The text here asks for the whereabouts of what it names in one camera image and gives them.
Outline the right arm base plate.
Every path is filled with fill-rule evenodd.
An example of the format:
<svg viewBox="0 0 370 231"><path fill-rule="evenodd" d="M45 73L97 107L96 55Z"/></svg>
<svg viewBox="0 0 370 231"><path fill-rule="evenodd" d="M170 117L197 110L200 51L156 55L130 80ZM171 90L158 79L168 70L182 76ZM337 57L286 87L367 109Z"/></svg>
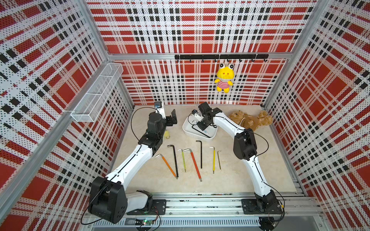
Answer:
<svg viewBox="0 0 370 231"><path fill-rule="evenodd" d="M267 206L263 205L261 200L257 199L242 199L241 207L245 215L250 214L266 214L266 215L281 215L283 213L280 202L276 200Z"/></svg>

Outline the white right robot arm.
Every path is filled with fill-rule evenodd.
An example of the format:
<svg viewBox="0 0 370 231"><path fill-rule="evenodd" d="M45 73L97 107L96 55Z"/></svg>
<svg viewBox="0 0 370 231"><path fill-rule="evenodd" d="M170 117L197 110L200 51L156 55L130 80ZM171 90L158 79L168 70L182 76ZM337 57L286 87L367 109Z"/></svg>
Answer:
<svg viewBox="0 0 370 231"><path fill-rule="evenodd" d="M233 152L242 160L251 178L254 195L256 198L256 210L262 214L278 212L285 216L285 204L281 204L275 193L277 190L267 183L262 172L257 154L255 133L252 129L245 129L228 118L219 108L210 108L207 102L198 106L191 114L195 117L196 125L204 131L211 125L222 128L233 139Z"/></svg>

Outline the yellow handled hex key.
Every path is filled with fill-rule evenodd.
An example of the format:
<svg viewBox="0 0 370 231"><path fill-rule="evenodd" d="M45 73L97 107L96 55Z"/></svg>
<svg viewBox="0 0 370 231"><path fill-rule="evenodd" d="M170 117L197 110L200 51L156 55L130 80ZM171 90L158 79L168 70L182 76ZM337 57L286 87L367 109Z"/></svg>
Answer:
<svg viewBox="0 0 370 231"><path fill-rule="evenodd" d="M210 148L213 150L213 174L215 173L215 147L210 146Z"/></svg>

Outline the thin black hex key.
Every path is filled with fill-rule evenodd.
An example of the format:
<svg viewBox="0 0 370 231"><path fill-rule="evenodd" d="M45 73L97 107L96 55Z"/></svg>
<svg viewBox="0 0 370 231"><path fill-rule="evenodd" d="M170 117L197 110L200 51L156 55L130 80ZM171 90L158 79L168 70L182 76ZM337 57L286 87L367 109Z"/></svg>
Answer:
<svg viewBox="0 0 370 231"><path fill-rule="evenodd" d="M196 140L196 142L199 142L199 144L200 144L200 167L202 169L202 167L203 167L202 141L201 140Z"/></svg>

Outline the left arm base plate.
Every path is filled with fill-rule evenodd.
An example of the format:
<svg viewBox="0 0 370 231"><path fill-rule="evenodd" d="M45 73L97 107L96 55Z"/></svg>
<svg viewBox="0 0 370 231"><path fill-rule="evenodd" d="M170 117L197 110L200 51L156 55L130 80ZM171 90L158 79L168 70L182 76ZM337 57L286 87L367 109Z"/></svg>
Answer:
<svg viewBox="0 0 370 231"><path fill-rule="evenodd" d="M167 200L158 199L153 200L151 207L144 209L137 209L131 212L126 213L127 215L165 215L166 213Z"/></svg>

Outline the large black hex key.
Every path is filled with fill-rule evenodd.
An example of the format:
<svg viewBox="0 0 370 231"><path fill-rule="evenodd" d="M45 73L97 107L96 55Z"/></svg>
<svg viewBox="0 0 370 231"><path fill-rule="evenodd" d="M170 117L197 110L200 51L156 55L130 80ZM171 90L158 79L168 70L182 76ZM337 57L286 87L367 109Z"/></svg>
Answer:
<svg viewBox="0 0 370 231"><path fill-rule="evenodd" d="M200 133L201 135L203 135L203 136L207 137L207 138L211 138L211 137L207 134L207 132L200 131L200 130L198 130L198 129L194 128L194 127L192 127L192 129L193 129L193 130L195 130L196 132Z"/></svg>

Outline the red handled hex key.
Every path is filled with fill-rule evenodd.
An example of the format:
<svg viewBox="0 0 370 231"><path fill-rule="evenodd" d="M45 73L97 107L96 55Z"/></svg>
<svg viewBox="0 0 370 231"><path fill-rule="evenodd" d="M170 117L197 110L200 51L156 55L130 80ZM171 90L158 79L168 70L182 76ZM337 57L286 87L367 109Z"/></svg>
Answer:
<svg viewBox="0 0 370 231"><path fill-rule="evenodd" d="M200 171L198 169L198 165L196 163L193 151L191 149L185 149L184 152L190 152L193 163L194 163L194 166L195 166L195 169L196 169L196 172L197 172L198 179L199 179L200 182L202 182L201 174L200 174Z"/></svg>

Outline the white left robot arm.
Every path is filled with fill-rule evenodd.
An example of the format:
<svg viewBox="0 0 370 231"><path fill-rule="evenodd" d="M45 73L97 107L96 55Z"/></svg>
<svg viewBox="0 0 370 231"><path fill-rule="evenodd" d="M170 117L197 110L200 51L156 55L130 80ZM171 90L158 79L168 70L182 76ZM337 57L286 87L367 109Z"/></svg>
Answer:
<svg viewBox="0 0 370 231"><path fill-rule="evenodd" d="M166 128L175 124L175 110L170 116L166 116L163 108L156 108L149 114L146 132L133 152L106 177L97 177L92 182L87 207L90 214L115 224L128 212L152 211L151 193L143 190L126 193L125 190L140 168L159 150Z"/></svg>

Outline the small silver hex key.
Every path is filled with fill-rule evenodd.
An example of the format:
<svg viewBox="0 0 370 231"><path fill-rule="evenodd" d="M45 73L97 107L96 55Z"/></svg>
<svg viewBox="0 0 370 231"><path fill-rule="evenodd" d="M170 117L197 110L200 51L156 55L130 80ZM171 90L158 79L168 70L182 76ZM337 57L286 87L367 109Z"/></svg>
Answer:
<svg viewBox="0 0 370 231"><path fill-rule="evenodd" d="M220 161L220 153L221 153L222 151L217 151L217 158L218 158L218 165L219 165L219 169L221 170L221 161Z"/></svg>

